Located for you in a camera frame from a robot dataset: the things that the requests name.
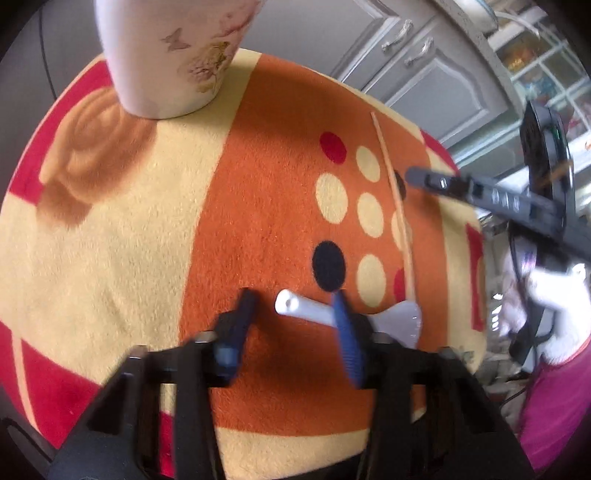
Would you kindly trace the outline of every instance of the gray cabinet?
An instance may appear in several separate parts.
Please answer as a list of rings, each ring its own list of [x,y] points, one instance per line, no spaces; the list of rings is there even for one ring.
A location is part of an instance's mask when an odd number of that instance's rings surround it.
[[[445,17],[436,17],[364,88],[445,147],[508,110],[488,64]]]
[[[267,0],[242,47],[363,90],[446,147],[509,108],[491,66],[433,0]]]
[[[334,76],[393,17],[369,0],[268,0],[241,47]]]

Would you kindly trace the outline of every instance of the cabinet handle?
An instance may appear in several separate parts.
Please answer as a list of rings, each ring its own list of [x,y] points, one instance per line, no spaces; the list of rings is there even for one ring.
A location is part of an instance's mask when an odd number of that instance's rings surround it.
[[[402,28],[400,29],[400,32],[398,32],[398,35],[396,35],[396,38],[393,39],[392,41],[387,41],[386,43],[382,44],[382,51],[384,53],[387,53],[388,49],[392,45],[397,45],[400,42],[402,42],[402,40],[404,40],[404,38],[408,35],[408,33],[412,29],[413,29],[413,21],[410,19],[405,20],[404,23],[402,24]]]
[[[433,40],[433,37],[429,37],[425,41],[425,45],[423,45],[423,47],[421,48],[421,51],[415,57],[410,57],[410,58],[404,60],[404,64],[407,67],[412,67],[415,62],[421,60],[424,56],[426,56],[431,51],[434,43],[435,43],[435,41]]]

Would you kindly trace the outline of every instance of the round table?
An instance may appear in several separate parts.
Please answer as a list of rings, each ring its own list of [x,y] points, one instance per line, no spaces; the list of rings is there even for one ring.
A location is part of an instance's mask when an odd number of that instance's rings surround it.
[[[361,451],[372,394],[349,385],[334,330],[273,305],[284,288],[324,303],[344,288],[361,313],[404,298],[371,112],[412,233],[418,347],[450,345],[476,369],[486,341],[478,219],[403,181],[410,166],[456,171],[437,141],[335,80],[246,50],[207,107],[140,119],[122,110],[100,57],[37,128],[2,205],[0,383],[17,409],[59,446],[130,347],[178,345],[251,287],[261,305],[241,373],[212,390],[228,477],[294,475]],[[417,396],[416,414],[422,406]]]

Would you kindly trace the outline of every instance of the wooden stick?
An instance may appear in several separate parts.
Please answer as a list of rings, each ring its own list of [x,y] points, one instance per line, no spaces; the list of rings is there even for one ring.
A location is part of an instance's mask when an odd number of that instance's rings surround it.
[[[371,118],[374,121],[375,132],[378,134],[379,145],[382,148],[382,156],[384,157],[386,171],[388,172],[388,180],[392,190],[392,197],[394,198],[394,206],[396,207],[396,220],[402,233],[402,260],[404,262],[405,295],[407,300],[416,301],[414,288],[413,254],[411,252],[410,240],[408,238],[408,231],[406,228],[402,196],[400,195],[400,190],[398,189],[398,182],[396,181],[396,175],[394,174],[392,162],[390,161],[390,156],[388,155],[388,147],[386,147],[382,129],[379,126],[378,117],[374,112],[371,112]]]

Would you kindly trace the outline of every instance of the white vase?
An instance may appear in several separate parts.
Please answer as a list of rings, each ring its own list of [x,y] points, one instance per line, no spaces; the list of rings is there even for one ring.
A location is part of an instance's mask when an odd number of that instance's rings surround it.
[[[115,90],[134,115],[185,115],[217,95],[264,0],[95,0]]]

